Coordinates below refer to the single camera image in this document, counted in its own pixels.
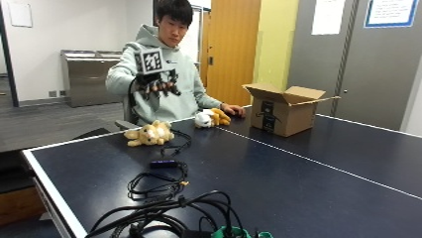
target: plush dog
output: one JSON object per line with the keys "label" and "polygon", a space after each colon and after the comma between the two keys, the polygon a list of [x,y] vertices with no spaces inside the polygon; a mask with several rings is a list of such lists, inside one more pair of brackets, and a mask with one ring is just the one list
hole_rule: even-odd
{"label": "plush dog", "polygon": [[175,138],[175,134],[171,131],[171,123],[160,122],[159,120],[153,124],[143,126],[139,130],[129,130],[124,133],[129,147],[141,145],[164,145],[165,142]]}
{"label": "plush dog", "polygon": [[231,118],[217,109],[204,109],[196,115],[196,127],[208,128],[219,125],[229,125]]}

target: open box flap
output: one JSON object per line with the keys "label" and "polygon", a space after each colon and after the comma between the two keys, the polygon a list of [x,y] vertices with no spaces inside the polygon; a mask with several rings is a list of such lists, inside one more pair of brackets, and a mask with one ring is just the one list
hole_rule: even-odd
{"label": "open box flap", "polygon": [[341,99],[341,97],[334,96],[334,97],[321,98],[321,99],[312,100],[312,101],[298,102],[298,103],[294,103],[294,104],[290,104],[290,103],[289,103],[289,106],[297,106],[297,105],[304,105],[304,104],[312,104],[312,103],[317,103],[317,102],[321,102],[321,101],[328,101],[328,100],[332,100],[332,99]]}
{"label": "open box flap", "polygon": [[322,97],[322,95],[326,93],[326,91],[306,88],[306,87],[300,87],[300,86],[292,86],[285,91],[285,93],[309,98],[312,100],[316,100],[316,99]]}
{"label": "open box flap", "polygon": [[275,102],[288,103],[284,93],[269,83],[244,84],[243,87],[249,91],[252,96],[259,99],[269,99]]}

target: power adapter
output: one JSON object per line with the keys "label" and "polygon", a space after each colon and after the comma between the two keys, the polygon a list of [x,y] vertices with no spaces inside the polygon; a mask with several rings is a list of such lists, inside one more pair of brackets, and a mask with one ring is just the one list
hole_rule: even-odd
{"label": "power adapter", "polygon": [[212,232],[184,230],[181,237],[183,238],[212,238]]}

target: gray hoodie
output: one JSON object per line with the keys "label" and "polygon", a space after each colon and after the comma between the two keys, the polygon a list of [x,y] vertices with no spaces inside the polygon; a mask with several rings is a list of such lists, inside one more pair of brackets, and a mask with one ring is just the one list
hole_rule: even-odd
{"label": "gray hoodie", "polygon": [[183,54],[179,47],[171,48],[157,39],[159,29],[147,25],[141,26],[136,42],[125,45],[120,63],[108,71],[105,80],[107,90],[113,94],[127,95],[131,82],[137,74],[135,53],[141,49],[161,48],[163,57],[179,74],[177,87],[180,96],[169,93],[169,96],[157,98],[153,94],[145,100],[141,94],[133,93],[135,111],[140,116],[139,125],[152,123],[155,120],[175,121],[196,116],[200,108],[220,107],[221,102],[207,95],[199,70],[193,60]]}

